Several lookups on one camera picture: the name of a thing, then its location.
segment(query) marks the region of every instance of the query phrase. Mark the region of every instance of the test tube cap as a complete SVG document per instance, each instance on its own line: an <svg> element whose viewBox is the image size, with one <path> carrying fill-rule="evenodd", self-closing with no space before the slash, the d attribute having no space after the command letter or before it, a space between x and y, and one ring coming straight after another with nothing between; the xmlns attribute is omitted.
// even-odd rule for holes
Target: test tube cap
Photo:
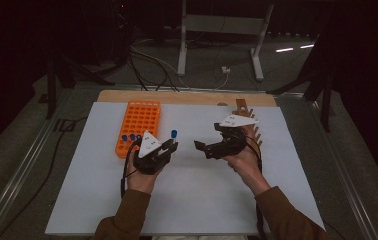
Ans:
<svg viewBox="0 0 378 240"><path fill-rule="evenodd" d="M171 130L171 138L177 137L177 130Z"/></svg>

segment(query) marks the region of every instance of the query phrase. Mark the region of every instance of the white table surface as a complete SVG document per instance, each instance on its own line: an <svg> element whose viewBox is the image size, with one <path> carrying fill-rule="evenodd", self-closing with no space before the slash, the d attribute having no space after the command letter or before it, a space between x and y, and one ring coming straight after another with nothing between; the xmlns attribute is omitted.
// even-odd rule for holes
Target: white table surface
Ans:
<svg viewBox="0 0 378 240"><path fill-rule="evenodd" d="M116 213L124 160L114 150L126 106L94 103L46 234L93 234L102 218ZM253 109L262 134L265 178L324 229L280 108ZM232 110L234 107L226 106L161 106L158 139L169 139L176 129L179 146L157 179L141 234L257 234L255 200L248 187L225 161L206 159L193 143L221 141L213 124Z"/></svg>

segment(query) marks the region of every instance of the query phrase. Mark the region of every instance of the metal frame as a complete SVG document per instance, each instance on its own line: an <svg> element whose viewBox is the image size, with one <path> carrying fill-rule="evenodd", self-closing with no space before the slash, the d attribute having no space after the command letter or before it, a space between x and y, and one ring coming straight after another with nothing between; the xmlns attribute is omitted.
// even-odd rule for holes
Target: metal frame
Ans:
<svg viewBox="0 0 378 240"><path fill-rule="evenodd" d="M26 156L21 161L17 170L15 170L14 175L3 190L0 196L0 226L2 225L2 222L8 214L8 211L11 208L12 204L14 203L15 198L19 194L21 187L27 179L27 176L29 175L34 163L37 161L37 158L42 151L43 146L45 145L45 142L50 135L50 132L54 128L60 109L67 102L70 95L71 90L63 90L63 93L61 94L61 97L58 101L58 110L53 113L50 120L45 121L38 135L27 151Z"/></svg>
<svg viewBox="0 0 378 240"><path fill-rule="evenodd" d="M335 167L341 186L345 192L349 204L351 206L352 212L354 213L355 218L357 219L358 226L363 233L364 239L366 240L378 240L377 231L367 213L366 207L361 199L359 193L355 189L354 182L352 181L349 172L345 166L343 158L339 155L338 150L336 149L335 144L330 139L327 132L321 125L320 121L320 107L316 101L310 102L309 106L313 119L317 126L318 131L320 132L325 144L329 149L331 154L332 163Z"/></svg>
<svg viewBox="0 0 378 240"><path fill-rule="evenodd" d="M186 31L200 32L218 32L218 33L237 33L237 34L258 34L258 42L255 48L252 48L251 59L255 71L255 79L261 81L264 79L259 53L267 27L273 12L273 4L269 4L264 19L260 18L240 18L224 16L205 16L192 15L186 13L186 0L182 0L182 32L180 42L179 64L177 75L183 77L186 72Z"/></svg>

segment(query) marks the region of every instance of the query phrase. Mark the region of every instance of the brown sleeve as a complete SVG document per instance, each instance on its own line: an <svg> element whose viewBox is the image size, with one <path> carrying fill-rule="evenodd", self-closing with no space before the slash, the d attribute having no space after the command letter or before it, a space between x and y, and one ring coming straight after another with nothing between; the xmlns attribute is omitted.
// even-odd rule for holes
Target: brown sleeve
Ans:
<svg viewBox="0 0 378 240"><path fill-rule="evenodd" d="M126 190L115 216L99 223L95 240L138 240L150 199L147 193Z"/></svg>
<svg viewBox="0 0 378 240"><path fill-rule="evenodd" d="M278 187L255 197L276 240L328 239L326 232L295 209Z"/></svg>

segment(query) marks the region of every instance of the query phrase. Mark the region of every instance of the hand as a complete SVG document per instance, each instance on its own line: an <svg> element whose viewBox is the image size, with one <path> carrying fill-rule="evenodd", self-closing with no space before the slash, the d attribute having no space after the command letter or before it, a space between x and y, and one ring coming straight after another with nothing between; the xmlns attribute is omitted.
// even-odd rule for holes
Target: hand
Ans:
<svg viewBox="0 0 378 240"><path fill-rule="evenodd" d="M257 144L253 140L255 139L253 128L251 126L243 126L242 129L247 136L247 143L260 153L260 149L258 149ZM237 155L226 156L223 157L223 159L239 174L242 181L251 189L254 196L258 196L270 189L270 185L258 168L257 157L249 147L245 147Z"/></svg>
<svg viewBox="0 0 378 240"><path fill-rule="evenodd" d="M134 153L131 153L126 174L132 174L127 177L127 188L151 194L154 190L155 180L157 179L161 170L156 172L154 175L145 175L139 171L134 172L136 168L133 166L133 157Z"/></svg>

